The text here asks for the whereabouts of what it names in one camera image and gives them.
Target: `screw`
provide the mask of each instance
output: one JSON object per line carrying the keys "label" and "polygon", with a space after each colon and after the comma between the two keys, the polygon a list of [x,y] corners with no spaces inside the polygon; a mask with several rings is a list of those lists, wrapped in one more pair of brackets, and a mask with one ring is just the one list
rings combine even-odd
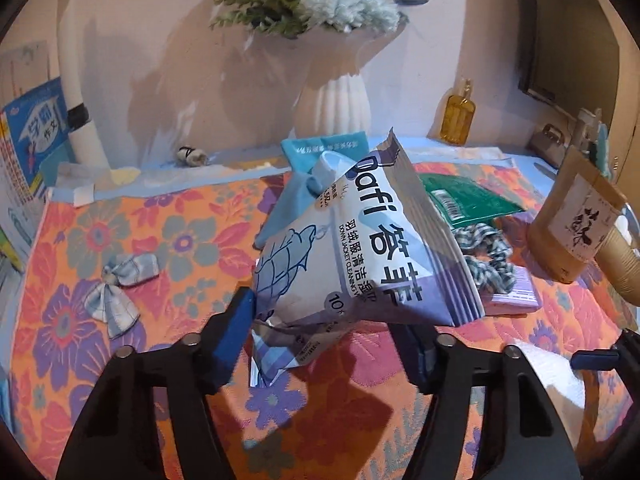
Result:
{"label": "screw", "polygon": [[510,357],[511,359],[519,359],[522,355],[522,351],[515,345],[505,346],[503,352],[507,357]]}
{"label": "screw", "polygon": [[133,354],[134,348],[130,345],[121,346],[116,350],[116,357],[125,358]]}
{"label": "screw", "polygon": [[187,346],[197,345],[200,342],[200,334],[196,332],[191,332],[190,334],[186,334],[182,336],[182,339],[180,339],[180,341],[182,342],[183,345],[187,345]]}
{"label": "screw", "polygon": [[451,334],[440,334],[436,341],[442,346],[452,347],[456,344],[457,339],[453,337]]}

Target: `paper bag label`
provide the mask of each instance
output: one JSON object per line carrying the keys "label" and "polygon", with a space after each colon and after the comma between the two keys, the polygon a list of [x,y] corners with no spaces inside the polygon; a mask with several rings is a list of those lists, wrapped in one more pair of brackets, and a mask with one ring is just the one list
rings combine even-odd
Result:
{"label": "paper bag label", "polygon": [[549,224],[549,232],[581,262],[593,260],[620,212],[581,175]]}

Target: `blue flower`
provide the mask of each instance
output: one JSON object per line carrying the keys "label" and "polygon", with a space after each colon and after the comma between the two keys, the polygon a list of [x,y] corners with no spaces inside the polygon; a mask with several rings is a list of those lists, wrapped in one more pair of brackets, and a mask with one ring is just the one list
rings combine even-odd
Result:
{"label": "blue flower", "polygon": [[305,398],[297,390],[287,391],[289,374],[282,374],[269,388],[249,388],[251,398],[245,408],[258,412],[255,427],[263,430],[270,420],[278,426],[285,424],[291,417],[290,412],[305,405]]}
{"label": "blue flower", "polygon": [[47,399],[44,396],[44,384],[38,384],[33,389],[33,407],[39,412],[47,405]]}
{"label": "blue flower", "polygon": [[162,227],[164,241],[156,256],[161,269],[168,269],[173,282],[181,282],[193,272],[193,263],[210,267],[218,261],[218,246],[211,241],[216,233],[215,218],[192,220],[169,216]]}

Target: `amber glass bottle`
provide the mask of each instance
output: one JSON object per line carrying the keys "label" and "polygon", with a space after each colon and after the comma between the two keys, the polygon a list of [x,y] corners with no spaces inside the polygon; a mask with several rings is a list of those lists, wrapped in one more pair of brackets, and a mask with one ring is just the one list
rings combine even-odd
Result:
{"label": "amber glass bottle", "polygon": [[462,95],[452,95],[444,110],[440,138],[449,144],[463,146],[469,136],[471,120],[476,113],[476,104],[471,100],[471,79],[465,79]]}

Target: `plaid bow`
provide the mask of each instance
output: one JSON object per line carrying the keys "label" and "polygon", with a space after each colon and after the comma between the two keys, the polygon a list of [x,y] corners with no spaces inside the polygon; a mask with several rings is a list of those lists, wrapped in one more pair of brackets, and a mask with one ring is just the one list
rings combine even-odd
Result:
{"label": "plaid bow", "polygon": [[94,319],[107,324],[109,339],[124,334],[140,317],[136,306],[120,290],[134,286],[160,274],[154,254],[118,256],[102,269],[102,283],[89,292],[84,307]]}

